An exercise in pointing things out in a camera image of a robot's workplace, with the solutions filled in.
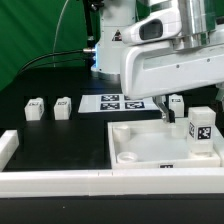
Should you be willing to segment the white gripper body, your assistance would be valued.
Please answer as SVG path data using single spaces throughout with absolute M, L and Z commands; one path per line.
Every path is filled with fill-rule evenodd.
M 128 47 L 121 57 L 121 88 L 131 99 L 224 82 L 224 44 L 175 52 L 168 44 Z

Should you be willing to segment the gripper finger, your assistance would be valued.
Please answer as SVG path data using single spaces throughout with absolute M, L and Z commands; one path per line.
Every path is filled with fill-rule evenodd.
M 216 88 L 218 89 L 216 100 L 221 103 L 222 110 L 224 110 L 224 83 L 216 84 Z
M 174 123 L 175 122 L 175 113 L 173 110 L 169 109 L 166 105 L 166 97 L 165 96 L 155 96 L 153 98 L 154 104 L 158 107 L 161 112 L 161 118 L 166 123 Z

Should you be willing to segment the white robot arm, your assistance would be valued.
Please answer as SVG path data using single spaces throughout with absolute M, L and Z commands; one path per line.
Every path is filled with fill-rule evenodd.
M 224 22 L 213 0 L 94 0 L 100 39 L 92 71 L 133 99 L 215 85 L 224 91 Z

